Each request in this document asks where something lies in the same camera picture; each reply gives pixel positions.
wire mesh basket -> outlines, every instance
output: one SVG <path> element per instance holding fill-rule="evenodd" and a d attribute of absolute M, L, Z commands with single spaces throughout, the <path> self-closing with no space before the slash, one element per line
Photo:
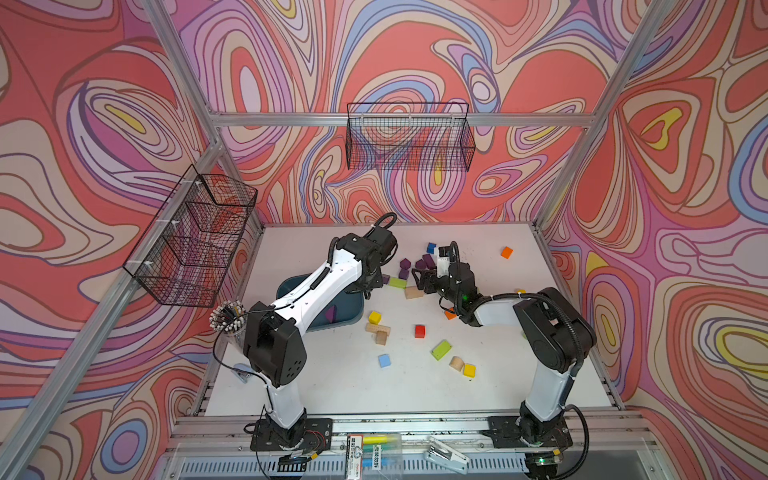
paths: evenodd
<path fill-rule="evenodd" d="M 469 171 L 475 138 L 465 102 L 349 103 L 350 170 Z"/>
<path fill-rule="evenodd" d="M 160 304 L 213 306 L 257 194 L 226 175 L 198 174 L 131 274 Z"/>

white table surface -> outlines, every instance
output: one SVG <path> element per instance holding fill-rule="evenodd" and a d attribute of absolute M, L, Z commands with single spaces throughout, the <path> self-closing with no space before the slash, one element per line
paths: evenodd
<path fill-rule="evenodd" d="M 348 232 L 364 234 L 367 227 L 268 227 L 259 248 L 243 298 L 270 304 L 277 287 L 290 276 L 315 270 L 327 255 L 333 237 Z M 544 257 L 525 223 L 496 225 L 402 225 L 392 228 L 399 250 L 382 271 L 397 276 L 399 262 L 412 263 L 426 253 L 428 242 L 438 246 L 458 242 L 463 262 L 469 262 L 484 295 L 524 289 L 537 292 L 554 286 Z M 501 257 L 504 247 L 515 252 Z M 304 336 L 306 367 L 296 380 L 310 415 L 340 413 L 467 412 L 519 408 L 533 381 L 536 360 L 519 326 L 470 327 L 447 320 L 438 295 L 406 300 L 403 290 L 384 286 L 367 300 L 362 319 L 349 326 L 309 332 Z M 392 328 L 386 346 L 374 343 L 365 331 L 369 313 L 382 314 L 382 325 Z M 414 327 L 426 326 L 426 338 L 414 338 Z M 448 340 L 453 348 L 439 362 L 431 350 Z M 378 356 L 388 353 L 392 366 L 379 367 Z M 477 366 L 474 379 L 449 366 L 453 356 Z M 247 359 L 231 345 L 227 365 Z M 258 415 L 266 401 L 263 383 L 243 384 L 220 369 L 205 415 Z M 610 407 L 591 359 L 584 361 L 568 397 L 580 407 Z"/>

black cable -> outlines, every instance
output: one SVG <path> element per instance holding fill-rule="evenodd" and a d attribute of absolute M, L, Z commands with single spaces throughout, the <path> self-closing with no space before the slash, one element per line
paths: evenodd
<path fill-rule="evenodd" d="M 391 218 L 392 220 L 391 220 L 391 221 L 390 221 L 388 224 L 386 224 L 386 226 L 382 227 L 382 224 L 381 224 L 381 223 L 382 223 L 384 220 L 386 220 L 387 218 Z M 390 227 L 391 227 L 391 226 L 392 226 L 392 225 L 393 225 L 393 224 L 394 224 L 396 221 L 397 221 L 397 214 L 396 214 L 395 212 L 389 212 L 388 214 L 383 214 L 381 217 L 379 217 L 379 219 L 378 219 L 377 221 L 373 222 L 373 224 L 374 224 L 376 227 L 382 227 L 382 228 L 386 228 L 387 230 L 389 230 L 389 228 L 390 228 Z"/>
<path fill-rule="evenodd" d="M 245 370 L 236 369 L 235 367 L 229 366 L 226 363 L 224 363 L 221 360 L 219 360 L 219 357 L 216 356 L 216 344 L 218 343 L 219 338 L 221 337 L 222 333 L 224 333 L 223 330 L 219 331 L 219 334 L 216 336 L 216 339 L 214 340 L 214 347 L 211 349 L 211 354 L 214 356 L 214 360 L 216 360 L 219 363 L 219 365 L 221 365 L 225 369 L 230 369 L 233 372 L 237 372 L 237 373 L 240 373 L 240 374 L 243 374 L 243 375 L 255 376 L 256 378 L 258 378 L 259 380 L 264 382 L 264 386 L 268 386 L 269 384 L 266 382 L 266 380 L 262 376 L 256 375 L 253 372 L 247 372 Z M 274 410 L 274 406 L 272 404 L 272 397 L 270 397 L 269 389 L 267 389 L 267 391 L 266 391 L 266 399 L 270 401 L 270 411 Z"/>
<path fill-rule="evenodd" d="M 450 313 L 454 313 L 454 314 L 455 314 L 455 311 L 453 311 L 453 310 L 451 310 L 451 309 L 449 309 L 449 308 L 445 308 L 445 307 L 442 305 L 442 299 L 443 299 L 443 297 L 441 296 L 441 297 L 438 299 L 438 301 L 437 301 L 437 305 L 438 305 L 440 308 L 442 308 L 443 310 L 445 310 L 446 312 L 450 312 Z"/>
<path fill-rule="evenodd" d="M 456 299 L 453 302 L 453 309 L 456 315 L 461 315 L 464 311 L 461 300 L 462 296 L 462 258 L 458 254 L 458 243 L 455 240 L 451 242 L 451 248 L 454 255 L 456 255 Z"/>
<path fill-rule="evenodd" d="M 561 473 L 560 475 L 557 475 L 555 477 L 550 478 L 550 480 L 563 480 L 563 478 L 568 478 L 574 473 L 578 471 L 578 469 L 581 468 L 581 466 L 586 462 L 587 460 L 587 452 L 589 452 L 589 429 L 587 428 L 587 419 L 584 418 L 584 414 L 581 413 L 581 410 L 576 405 L 566 405 L 566 410 L 573 410 L 576 412 L 576 415 L 578 415 L 579 420 L 581 420 L 581 427 L 584 429 L 584 448 L 581 450 L 581 455 L 579 456 L 576 463 L 574 463 L 574 466 L 570 467 L 566 472 Z"/>
<path fill-rule="evenodd" d="M 259 422 L 261 422 L 261 419 L 264 418 L 264 413 L 265 412 L 266 412 L 266 406 L 262 406 L 261 407 L 261 413 L 259 414 Z M 243 431 L 245 433 L 247 433 L 248 435 L 253 435 L 254 437 L 257 437 L 257 435 L 259 433 L 259 431 L 258 431 L 259 422 L 247 423 L 243 427 Z M 248 427 L 253 427 L 253 431 L 248 430 Z M 264 467 L 261 466 L 261 461 L 259 460 L 259 450 L 258 449 L 254 450 L 254 453 L 256 453 L 256 463 L 259 465 L 259 470 L 261 471 L 261 475 L 264 475 L 264 477 L 267 480 L 272 480 L 272 478 L 269 475 L 267 475 L 266 472 L 264 471 Z"/>
<path fill-rule="evenodd" d="M 318 275 L 317 278 L 312 282 L 312 284 L 310 285 L 310 290 L 314 290 L 315 288 L 317 288 L 317 286 L 320 285 L 320 283 L 326 279 L 326 276 L 328 276 L 328 273 L 330 273 L 331 266 L 333 265 L 333 252 L 336 250 L 336 244 L 338 242 L 339 242 L 338 237 L 334 237 L 331 239 L 331 244 L 328 246 L 328 266 L 325 267 L 323 271 L 320 272 L 320 275 Z"/>
<path fill-rule="evenodd" d="M 389 255 L 389 258 L 384 260 L 380 266 L 385 266 L 387 263 L 391 262 L 393 258 L 395 258 L 395 253 L 397 253 L 397 243 L 395 243 L 395 248 L 392 249 L 392 254 Z"/>

wooden block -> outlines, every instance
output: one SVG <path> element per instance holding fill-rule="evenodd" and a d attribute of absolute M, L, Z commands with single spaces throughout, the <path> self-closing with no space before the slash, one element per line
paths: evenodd
<path fill-rule="evenodd" d="M 464 360 L 458 358 L 457 356 L 453 357 L 451 359 L 451 367 L 461 372 L 464 368 Z"/>
<path fill-rule="evenodd" d="M 407 285 L 408 282 L 406 280 L 401 280 L 399 278 L 389 279 L 389 286 L 394 286 L 395 288 L 406 288 Z"/>
<path fill-rule="evenodd" d="M 412 300 L 424 296 L 424 290 L 419 290 L 417 286 L 406 287 L 406 299 Z"/>
<path fill-rule="evenodd" d="M 391 329 L 388 326 L 376 325 L 375 323 L 366 323 L 366 332 L 371 332 L 371 333 L 384 332 L 387 335 L 389 335 L 390 330 Z"/>
<path fill-rule="evenodd" d="M 435 360 L 440 360 L 445 356 L 446 353 L 451 350 L 451 347 L 452 345 L 450 343 L 448 343 L 446 340 L 443 340 L 433 349 L 432 356 L 435 357 Z"/>
<path fill-rule="evenodd" d="M 386 345 L 386 332 L 376 332 L 376 345 Z"/>

psychedelic swirl pattern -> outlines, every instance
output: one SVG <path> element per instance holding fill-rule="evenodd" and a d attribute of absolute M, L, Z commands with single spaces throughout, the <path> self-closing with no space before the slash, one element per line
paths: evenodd
<path fill-rule="evenodd" d="M 174 15 L 215 111 L 463 100 L 474 112 L 594 109 L 645 11 L 625 2 L 189 2 Z M 532 220 L 579 134 L 478 127 L 468 173 L 349 172 L 344 128 L 230 127 L 265 223 Z"/>
<path fill-rule="evenodd" d="M 768 478 L 767 19 L 678 2 L 546 224 L 681 478 Z"/>
<path fill-rule="evenodd" d="M 0 441 L 207 146 L 141 2 L 85 3 L 0 5 Z M 25 478 L 147 478 L 200 385 L 208 314 L 137 294 Z"/>

